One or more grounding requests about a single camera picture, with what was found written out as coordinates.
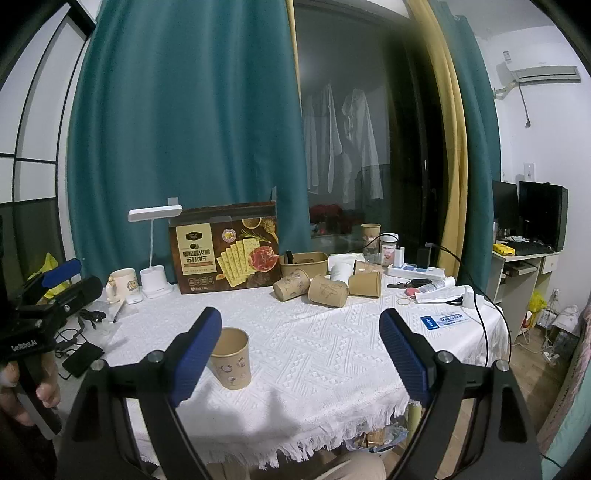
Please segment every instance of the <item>phone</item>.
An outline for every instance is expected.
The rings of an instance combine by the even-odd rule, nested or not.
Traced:
[[[64,360],[62,367],[64,370],[78,378],[82,376],[88,367],[90,367],[90,364],[99,359],[103,353],[105,352],[102,348],[90,342],[83,343],[73,354]]]

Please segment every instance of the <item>keyboard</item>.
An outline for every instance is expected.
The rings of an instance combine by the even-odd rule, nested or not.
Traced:
[[[550,254],[553,252],[551,247],[540,245],[533,242],[507,242],[508,247],[515,250],[515,255],[538,255]]]

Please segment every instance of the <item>finger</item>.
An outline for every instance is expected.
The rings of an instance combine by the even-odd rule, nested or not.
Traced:
[[[57,388],[57,365],[52,352],[42,354],[41,367],[44,378],[37,387],[37,398],[42,402],[51,403],[55,398],[56,390],[59,392]]]
[[[2,370],[2,383],[14,387],[18,382],[18,363],[10,362]]]
[[[34,422],[25,410],[25,407],[23,407],[17,400],[12,389],[2,388],[0,390],[0,408],[18,423],[22,423],[28,427],[34,425]]]
[[[53,395],[51,395],[51,397],[49,397],[49,400],[44,401],[43,405],[45,405],[47,408],[53,408],[55,407],[61,400],[61,393],[60,393],[60,386],[58,385],[55,389],[55,391],[53,392]]]

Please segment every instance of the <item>cardboard box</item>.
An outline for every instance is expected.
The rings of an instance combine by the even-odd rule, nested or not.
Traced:
[[[281,278],[275,202],[185,210],[168,231],[181,293],[264,287]]]

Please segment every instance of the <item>yellow curtain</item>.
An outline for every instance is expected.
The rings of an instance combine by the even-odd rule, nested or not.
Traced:
[[[462,257],[468,194],[468,149],[460,86],[445,37],[428,1],[407,0],[407,5],[426,39],[443,115],[449,204],[441,244]],[[439,267],[444,268],[447,275],[457,277],[459,264],[450,254],[440,253]]]
[[[296,15],[294,13],[293,0],[285,0],[285,6],[287,8],[287,18],[289,19],[289,22],[290,22],[291,46],[294,49],[295,77],[297,79],[297,93],[300,96],[300,108],[301,108],[300,62],[298,61],[298,58],[297,58]]]

